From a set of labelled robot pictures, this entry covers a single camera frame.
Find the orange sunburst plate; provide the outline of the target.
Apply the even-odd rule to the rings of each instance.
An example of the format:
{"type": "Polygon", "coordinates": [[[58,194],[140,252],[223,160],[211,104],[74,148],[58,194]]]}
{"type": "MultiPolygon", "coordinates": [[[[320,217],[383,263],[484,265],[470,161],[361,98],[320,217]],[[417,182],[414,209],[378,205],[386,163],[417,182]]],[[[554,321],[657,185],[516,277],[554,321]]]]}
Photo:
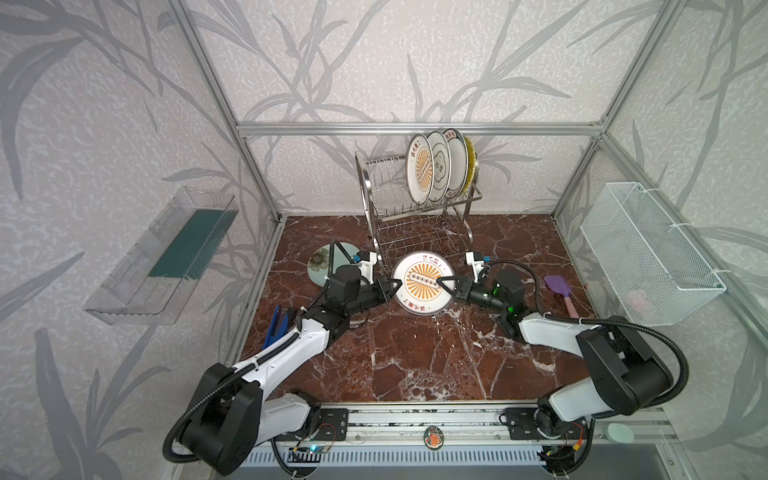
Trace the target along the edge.
{"type": "Polygon", "coordinates": [[[412,137],[406,155],[406,183],[409,195],[416,205],[424,204],[433,186],[434,164],[427,138],[422,134],[412,137]]]}
{"type": "Polygon", "coordinates": [[[395,299],[409,314],[437,315],[452,303],[451,294],[437,279],[453,275],[450,263],[436,253],[417,251],[407,254],[393,271],[393,277],[402,282],[395,299]]]}

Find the pale green flower plate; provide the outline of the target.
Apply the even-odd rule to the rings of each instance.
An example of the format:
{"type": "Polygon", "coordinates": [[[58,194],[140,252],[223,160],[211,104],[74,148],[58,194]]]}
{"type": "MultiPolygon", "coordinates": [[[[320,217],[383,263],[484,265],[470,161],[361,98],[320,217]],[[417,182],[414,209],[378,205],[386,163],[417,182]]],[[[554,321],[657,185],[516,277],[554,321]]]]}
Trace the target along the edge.
{"type": "MultiPolygon", "coordinates": [[[[307,263],[307,274],[310,280],[317,286],[324,286],[328,277],[328,268],[330,260],[330,247],[331,244],[327,244],[318,248],[309,258],[307,263]]],[[[333,267],[332,272],[335,272],[340,266],[347,265],[350,260],[344,255],[345,251],[350,258],[355,257],[360,249],[353,244],[347,242],[340,242],[333,246],[333,267]]]]}

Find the yellow woven pattern plate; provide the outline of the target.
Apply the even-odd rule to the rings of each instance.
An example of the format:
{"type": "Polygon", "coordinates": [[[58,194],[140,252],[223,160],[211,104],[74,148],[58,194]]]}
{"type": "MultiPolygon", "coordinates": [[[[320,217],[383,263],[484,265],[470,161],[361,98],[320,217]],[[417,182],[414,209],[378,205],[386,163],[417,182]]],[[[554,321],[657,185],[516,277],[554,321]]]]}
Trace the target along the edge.
{"type": "Polygon", "coordinates": [[[472,140],[468,136],[464,136],[464,140],[467,147],[468,164],[467,164],[467,178],[466,178],[462,193],[466,194],[469,192],[470,188],[475,182],[475,179],[477,176],[477,169],[478,169],[478,160],[477,160],[477,153],[472,140]]]}

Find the white plate thin teal rim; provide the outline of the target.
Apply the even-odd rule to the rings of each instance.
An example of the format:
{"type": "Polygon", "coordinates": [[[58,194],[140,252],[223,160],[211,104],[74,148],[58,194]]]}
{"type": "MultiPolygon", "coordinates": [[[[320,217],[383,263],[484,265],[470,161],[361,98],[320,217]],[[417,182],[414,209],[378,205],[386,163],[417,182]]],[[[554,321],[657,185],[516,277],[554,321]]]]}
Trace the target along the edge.
{"type": "Polygon", "coordinates": [[[433,158],[433,183],[429,199],[432,202],[441,201],[448,189],[451,160],[445,136],[439,131],[433,131],[427,136],[433,158]]]}

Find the white plate dark green rim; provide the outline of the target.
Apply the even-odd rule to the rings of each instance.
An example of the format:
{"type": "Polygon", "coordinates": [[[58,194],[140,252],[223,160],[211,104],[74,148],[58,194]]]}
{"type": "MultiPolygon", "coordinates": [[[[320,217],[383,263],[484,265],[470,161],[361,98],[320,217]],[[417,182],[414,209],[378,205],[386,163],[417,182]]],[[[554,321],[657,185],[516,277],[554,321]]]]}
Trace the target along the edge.
{"type": "Polygon", "coordinates": [[[443,132],[449,149],[451,167],[446,197],[459,196],[465,186],[469,173],[469,152],[464,136],[454,128],[443,132]]]}

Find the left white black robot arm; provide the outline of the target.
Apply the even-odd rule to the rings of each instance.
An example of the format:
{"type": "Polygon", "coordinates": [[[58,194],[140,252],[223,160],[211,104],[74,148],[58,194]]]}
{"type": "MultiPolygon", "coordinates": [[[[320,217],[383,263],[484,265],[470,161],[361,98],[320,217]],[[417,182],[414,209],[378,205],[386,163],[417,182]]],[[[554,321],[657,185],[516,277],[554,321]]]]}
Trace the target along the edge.
{"type": "Polygon", "coordinates": [[[308,394],[272,398],[283,381],[344,335],[353,316],[384,305],[401,280],[375,276],[375,254],[361,252],[330,268],[320,293],[297,312],[295,325],[259,353],[232,366],[216,363],[203,374],[187,410],[170,428],[164,459],[203,462],[222,476],[237,470],[252,449],[275,437],[318,425],[320,405],[308,394]]]}

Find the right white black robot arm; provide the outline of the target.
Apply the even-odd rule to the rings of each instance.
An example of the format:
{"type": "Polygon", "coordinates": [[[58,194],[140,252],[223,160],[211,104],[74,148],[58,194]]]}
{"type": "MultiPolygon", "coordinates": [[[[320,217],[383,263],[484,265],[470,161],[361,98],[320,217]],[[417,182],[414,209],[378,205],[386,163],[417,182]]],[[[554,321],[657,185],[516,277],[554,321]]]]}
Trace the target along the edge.
{"type": "Polygon", "coordinates": [[[538,400],[534,425],[540,435],[557,439],[573,422],[630,416],[684,391],[689,362],[669,337],[622,316],[561,317],[529,308],[518,273],[530,273],[531,268],[502,260],[502,271],[487,285],[495,264],[486,258],[473,260],[471,277],[442,276],[436,282],[452,298],[497,313],[499,328],[512,340],[567,352],[587,367],[587,378],[538,400]]]}

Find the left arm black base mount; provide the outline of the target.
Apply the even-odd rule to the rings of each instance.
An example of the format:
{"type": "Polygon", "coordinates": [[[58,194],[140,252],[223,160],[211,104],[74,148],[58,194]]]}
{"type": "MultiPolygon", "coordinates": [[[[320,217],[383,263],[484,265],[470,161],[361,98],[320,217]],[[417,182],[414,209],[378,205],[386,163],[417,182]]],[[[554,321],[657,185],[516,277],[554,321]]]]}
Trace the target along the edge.
{"type": "Polygon", "coordinates": [[[302,428],[292,435],[296,439],[343,441],[349,427],[350,411],[346,408],[312,410],[302,428]]]}

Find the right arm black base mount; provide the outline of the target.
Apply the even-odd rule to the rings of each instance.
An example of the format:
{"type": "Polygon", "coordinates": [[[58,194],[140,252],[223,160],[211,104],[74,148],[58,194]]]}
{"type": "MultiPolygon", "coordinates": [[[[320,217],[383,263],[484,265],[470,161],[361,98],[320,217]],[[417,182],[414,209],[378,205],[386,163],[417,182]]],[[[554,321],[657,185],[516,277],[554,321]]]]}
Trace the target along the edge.
{"type": "Polygon", "coordinates": [[[588,431],[585,419],[565,422],[546,408],[511,407],[498,416],[507,428],[511,440],[528,441],[579,441],[588,431]]]}

